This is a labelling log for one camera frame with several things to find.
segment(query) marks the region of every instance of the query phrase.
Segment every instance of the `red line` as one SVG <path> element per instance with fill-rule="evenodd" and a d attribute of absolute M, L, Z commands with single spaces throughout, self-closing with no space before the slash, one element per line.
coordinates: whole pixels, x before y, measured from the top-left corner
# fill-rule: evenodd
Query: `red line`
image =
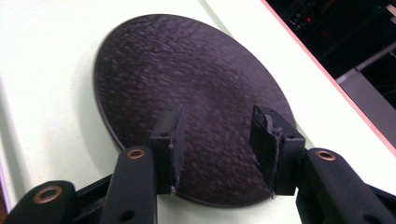
<path fill-rule="evenodd" d="M 280 19 L 274 9 L 265 1 L 262 3 L 268 8 L 268 10 L 274 15 L 274 17 L 279 21 L 280 24 L 285 28 L 285 30 L 293 37 L 294 41 L 305 51 L 305 53 L 311 58 L 311 60 L 317 65 L 320 71 L 330 80 L 334 87 L 344 96 L 346 101 L 355 109 L 355 111 L 361 116 L 363 121 L 371 128 L 375 135 L 382 141 L 382 143 L 389 149 L 389 151 L 396 157 L 396 148 L 390 143 L 390 141 L 382 134 L 376 126 L 367 118 L 367 116 L 361 111 L 361 109 L 353 102 L 353 100 L 347 95 L 347 93 L 341 88 L 340 85 L 332 78 L 332 76 L 326 71 L 326 69 L 318 62 L 318 60 L 312 55 L 312 53 L 306 48 L 306 46 L 301 42 L 301 40 L 294 34 L 294 32 L 289 28 L 289 26 Z"/>

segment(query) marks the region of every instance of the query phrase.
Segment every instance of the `white table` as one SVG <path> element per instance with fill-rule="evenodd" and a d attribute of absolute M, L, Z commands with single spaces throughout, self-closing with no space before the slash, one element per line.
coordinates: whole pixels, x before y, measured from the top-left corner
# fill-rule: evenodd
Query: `white table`
<path fill-rule="evenodd" d="M 0 2 L 0 164 L 7 207 L 48 180 L 81 189 L 109 175 L 118 150 L 92 89 L 95 54 L 133 17 L 203 21 L 248 48 L 285 93 L 308 147 L 345 157 L 361 178 L 396 194 L 395 152 L 259 0 Z M 294 197 L 240 209 L 159 196 L 160 223 L 299 223 Z"/>

